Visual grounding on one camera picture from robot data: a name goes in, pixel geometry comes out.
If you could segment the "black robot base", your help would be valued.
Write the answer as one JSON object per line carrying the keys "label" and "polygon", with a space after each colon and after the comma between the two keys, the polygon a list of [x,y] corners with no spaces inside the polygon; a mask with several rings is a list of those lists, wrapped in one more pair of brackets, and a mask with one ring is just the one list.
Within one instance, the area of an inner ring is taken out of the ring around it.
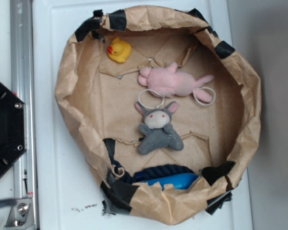
{"label": "black robot base", "polygon": [[24,103],[0,82],[0,178],[25,151]]}

